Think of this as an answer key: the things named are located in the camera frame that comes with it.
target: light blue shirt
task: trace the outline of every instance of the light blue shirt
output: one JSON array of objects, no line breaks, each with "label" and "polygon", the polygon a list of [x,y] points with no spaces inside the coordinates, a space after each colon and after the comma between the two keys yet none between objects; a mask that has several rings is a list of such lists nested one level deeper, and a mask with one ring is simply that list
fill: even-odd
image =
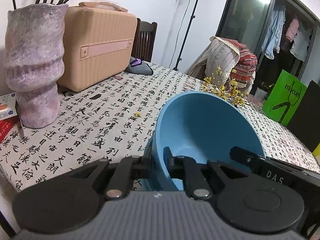
[{"label": "light blue shirt", "polygon": [[282,35],[282,27],[285,22],[285,6],[282,4],[276,4],[272,14],[271,21],[267,28],[267,33],[264,38],[261,50],[269,59],[274,59],[273,50],[277,53],[280,50],[280,40]]}]

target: chair with cloth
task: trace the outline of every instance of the chair with cloth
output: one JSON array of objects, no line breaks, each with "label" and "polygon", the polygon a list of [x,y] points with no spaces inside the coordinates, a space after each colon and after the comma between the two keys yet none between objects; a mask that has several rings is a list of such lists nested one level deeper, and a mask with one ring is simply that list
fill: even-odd
[{"label": "chair with cloth", "polygon": [[203,80],[214,76],[213,85],[226,84],[235,79],[241,92],[250,92],[255,79],[257,57],[249,51],[246,45],[235,40],[211,37],[211,44],[189,67],[185,74]]},{"label": "chair with cloth", "polygon": [[131,56],[151,62],[156,38],[157,23],[148,23],[138,18]]}]

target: wooden chair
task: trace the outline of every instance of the wooden chair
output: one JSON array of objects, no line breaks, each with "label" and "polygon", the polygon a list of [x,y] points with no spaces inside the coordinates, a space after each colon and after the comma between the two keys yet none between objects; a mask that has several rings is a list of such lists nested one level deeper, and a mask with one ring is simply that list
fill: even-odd
[{"label": "wooden chair", "polygon": [[151,62],[156,30],[157,23],[143,22],[138,18],[136,34],[132,45],[132,57],[143,58],[143,60]]}]

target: tablecloth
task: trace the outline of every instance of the tablecloth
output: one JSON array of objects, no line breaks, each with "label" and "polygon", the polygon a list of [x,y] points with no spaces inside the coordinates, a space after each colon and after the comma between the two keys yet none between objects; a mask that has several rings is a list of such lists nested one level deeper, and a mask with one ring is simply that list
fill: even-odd
[{"label": "tablecloth", "polygon": [[[175,94],[200,90],[202,82],[154,64],[152,76],[122,72],[76,93],[59,89],[60,113],[42,129],[16,124],[0,144],[0,173],[21,191],[100,158],[112,163],[143,155],[163,105]],[[312,153],[259,108],[240,109],[267,156],[320,172]]]}]

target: sliding glass door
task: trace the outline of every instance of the sliding glass door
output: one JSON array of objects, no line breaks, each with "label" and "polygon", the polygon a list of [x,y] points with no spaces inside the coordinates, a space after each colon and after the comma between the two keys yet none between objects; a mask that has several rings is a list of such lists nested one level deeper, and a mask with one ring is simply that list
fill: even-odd
[{"label": "sliding glass door", "polygon": [[218,36],[237,40],[258,54],[273,0],[231,0]]}]

